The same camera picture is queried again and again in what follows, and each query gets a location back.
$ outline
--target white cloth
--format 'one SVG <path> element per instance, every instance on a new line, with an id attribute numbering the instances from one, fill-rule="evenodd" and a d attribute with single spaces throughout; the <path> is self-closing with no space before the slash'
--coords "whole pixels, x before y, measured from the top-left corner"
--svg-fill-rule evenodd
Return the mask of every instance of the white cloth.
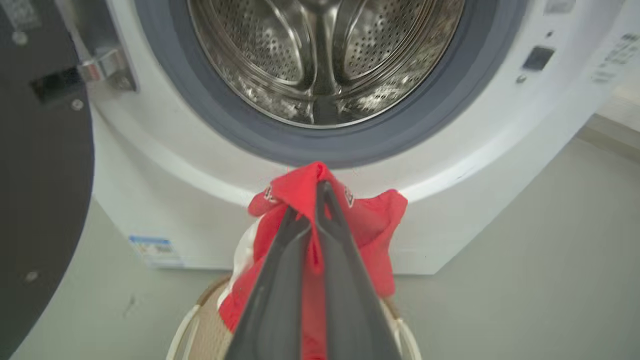
<path id="1" fill-rule="evenodd" d="M 218 309 L 222 305 L 222 302 L 229 296 L 234 283 L 238 277 L 253 266 L 253 243 L 255 241 L 255 235 L 258 233 L 258 225 L 260 224 L 262 217 L 258 218 L 253 225 L 251 225 L 242 235 L 236 252 L 234 253 L 234 272 L 231 275 L 231 279 L 227 284 L 227 287 L 222 291 L 218 298 Z"/>

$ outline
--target red garment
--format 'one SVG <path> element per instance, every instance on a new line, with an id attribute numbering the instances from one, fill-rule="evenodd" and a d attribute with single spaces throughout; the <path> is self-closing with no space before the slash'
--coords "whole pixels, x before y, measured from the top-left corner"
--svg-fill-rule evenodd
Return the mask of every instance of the red garment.
<path id="1" fill-rule="evenodd" d="M 372 199 L 354 199 L 326 165 L 318 162 L 278 177 L 270 187 L 253 198 L 249 213 L 255 217 L 264 215 L 253 243 L 254 265 L 234 283 L 219 310 L 225 325 L 234 332 L 284 213 L 291 206 L 307 217 L 312 225 L 303 274 L 304 359 L 326 359 L 324 263 L 315 224 L 316 185 L 322 180 L 329 181 L 333 186 L 376 293 L 379 297 L 393 295 L 395 285 L 388 248 L 391 236 L 404 215 L 406 199 L 395 190 L 388 190 Z"/>

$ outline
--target gray floor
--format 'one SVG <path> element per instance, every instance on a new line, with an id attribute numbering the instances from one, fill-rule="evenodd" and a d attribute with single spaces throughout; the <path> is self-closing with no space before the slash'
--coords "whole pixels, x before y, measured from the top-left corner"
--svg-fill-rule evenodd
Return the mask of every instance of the gray floor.
<path id="1" fill-rule="evenodd" d="M 580 140 L 431 277 L 398 277 L 425 359 L 640 359 L 640 166 Z M 14 359 L 160 359 L 215 272 L 151 270 L 92 204 Z"/>

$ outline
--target washing machine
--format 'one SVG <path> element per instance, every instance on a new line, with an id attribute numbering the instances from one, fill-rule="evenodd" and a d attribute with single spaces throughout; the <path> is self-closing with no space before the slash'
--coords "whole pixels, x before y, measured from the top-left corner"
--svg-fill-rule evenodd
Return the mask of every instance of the washing machine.
<path id="1" fill-rule="evenodd" d="M 231 268 L 252 197 L 323 161 L 356 197 L 408 199 L 394 270 L 434 274 L 584 125 L 640 40 L 639 0 L 57 4 L 88 49 L 93 196 L 142 260 L 180 268 Z"/>

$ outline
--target label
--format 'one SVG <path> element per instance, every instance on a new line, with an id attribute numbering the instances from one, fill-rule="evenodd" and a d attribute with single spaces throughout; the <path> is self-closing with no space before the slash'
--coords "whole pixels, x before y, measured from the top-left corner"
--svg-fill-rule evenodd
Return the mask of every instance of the label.
<path id="1" fill-rule="evenodd" d="M 0 0 L 0 6 L 15 31 L 25 31 L 41 25 L 40 16 L 30 0 Z"/>
<path id="2" fill-rule="evenodd" d="M 180 256 L 167 239 L 132 235 L 129 243 L 149 266 L 183 267 Z"/>
<path id="3" fill-rule="evenodd" d="M 278 199 L 273 197 L 273 189 L 271 187 L 271 184 L 269 184 L 269 186 L 267 186 L 267 188 L 264 189 L 264 199 L 272 204 L 278 203 Z"/>
<path id="4" fill-rule="evenodd" d="M 553 13 L 570 13 L 575 6 L 575 0 L 549 0 L 545 6 L 545 15 Z"/>
<path id="5" fill-rule="evenodd" d="M 591 75 L 591 80 L 597 84 L 606 84 L 613 80 L 624 65 L 628 64 L 638 51 L 638 34 L 624 34 L 614 48 L 609 51 L 604 61 Z"/>
<path id="6" fill-rule="evenodd" d="M 353 197 L 353 193 L 351 192 L 351 190 L 349 190 L 349 188 L 346 186 L 344 187 L 344 198 L 347 200 L 349 209 L 352 208 L 355 198 Z"/>

